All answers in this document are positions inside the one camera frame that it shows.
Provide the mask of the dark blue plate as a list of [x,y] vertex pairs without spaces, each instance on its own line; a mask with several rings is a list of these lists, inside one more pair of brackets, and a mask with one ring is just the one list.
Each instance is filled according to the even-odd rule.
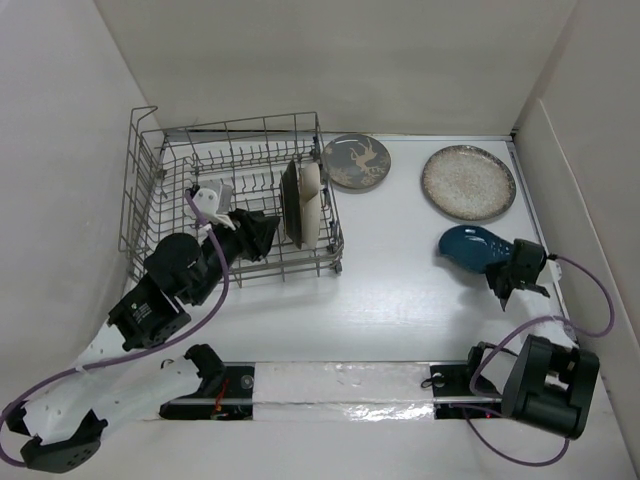
[[437,244],[438,253],[476,274],[485,274],[489,265],[510,259],[514,244],[484,227],[457,225],[446,230]]

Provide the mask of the cream plate with metallic rim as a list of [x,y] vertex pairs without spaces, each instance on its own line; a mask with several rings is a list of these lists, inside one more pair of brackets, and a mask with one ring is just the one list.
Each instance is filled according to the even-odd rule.
[[302,215],[298,187],[297,167],[291,160],[280,180],[281,206],[284,232],[297,249],[302,248]]

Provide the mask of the cream three-section divided plate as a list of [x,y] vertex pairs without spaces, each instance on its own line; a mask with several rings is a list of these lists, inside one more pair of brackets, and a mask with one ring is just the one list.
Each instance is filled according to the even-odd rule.
[[320,167],[311,163],[301,171],[299,184],[302,241],[310,249],[316,248],[320,235],[321,189]]

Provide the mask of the grey plate with deer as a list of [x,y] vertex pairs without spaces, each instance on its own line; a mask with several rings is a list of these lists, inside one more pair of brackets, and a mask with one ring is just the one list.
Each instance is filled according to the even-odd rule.
[[322,160],[334,185],[350,190],[368,190],[380,184],[391,169],[388,149],[364,134],[345,134],[331,140]]

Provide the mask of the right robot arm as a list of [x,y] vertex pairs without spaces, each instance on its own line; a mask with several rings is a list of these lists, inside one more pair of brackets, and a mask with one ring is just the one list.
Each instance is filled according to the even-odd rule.
[[[522,239],[514,243],[487,240],[474,234],[461,251],[461,263],[486,277],[502,307],[515,290],[549,295],[538,283],[552,259],[541,245]],[[501,400],[506,417],[575,440],[586,426],[599,366],[592,352],[528,335],[503,392],[490,396]]]

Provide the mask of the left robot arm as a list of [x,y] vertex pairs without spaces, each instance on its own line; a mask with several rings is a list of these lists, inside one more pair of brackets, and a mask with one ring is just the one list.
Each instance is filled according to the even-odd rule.
[[195,344],[148,380],[111,390],[129,363],[194,334],[222,307],[229,269],[242,258],[263,259],[280,220],[236,209],[228,224],[202,221],[205,238],[164,237],[145,259],[145,274],[109,312],[73,366],[29,388],[1,413],[11,432],[27,436],[14,467],[69,472],[89,460],[121,422],[182,395],[212,396],[224,388],[226,366],[207,344]]

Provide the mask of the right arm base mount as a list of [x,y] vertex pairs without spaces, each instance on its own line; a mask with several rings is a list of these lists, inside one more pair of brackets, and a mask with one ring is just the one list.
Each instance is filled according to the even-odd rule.
[[500,401],[475,395],[469,384],[484,356],[484,348],[474,346],[464,361],[436,362],[429,366],[420,387],[432,394],[436,420],[492,419],[501,416]]

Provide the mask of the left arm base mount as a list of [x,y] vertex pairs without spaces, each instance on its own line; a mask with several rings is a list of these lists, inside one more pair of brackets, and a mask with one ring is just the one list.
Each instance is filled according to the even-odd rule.
[[189,395],[173,399],[160,407],[159,416],[174,421],[243,421],[253,418],[255,363],[224,363],[206,344],[189,348],[200,381]]

